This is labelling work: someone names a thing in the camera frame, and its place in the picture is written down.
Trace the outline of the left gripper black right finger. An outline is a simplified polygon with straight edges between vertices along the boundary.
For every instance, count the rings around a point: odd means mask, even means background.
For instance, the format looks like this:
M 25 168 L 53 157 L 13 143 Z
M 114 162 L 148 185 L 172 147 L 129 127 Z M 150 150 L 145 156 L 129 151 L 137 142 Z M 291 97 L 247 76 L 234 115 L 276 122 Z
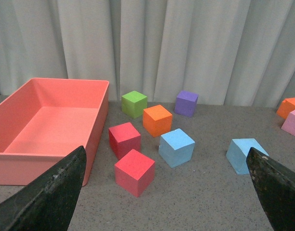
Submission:
M 246 157 L 261 206 L 275 231 L 295 231 L 295 172 L 252 147 Z

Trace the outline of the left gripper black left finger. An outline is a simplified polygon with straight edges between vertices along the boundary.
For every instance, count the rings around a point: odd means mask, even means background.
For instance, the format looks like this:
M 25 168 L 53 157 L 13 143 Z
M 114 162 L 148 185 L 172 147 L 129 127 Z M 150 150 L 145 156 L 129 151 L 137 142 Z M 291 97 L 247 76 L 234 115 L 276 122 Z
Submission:
M 86 151 L 80 146 L 0 203 L 0 231 L 66 231 L 85 169 Z

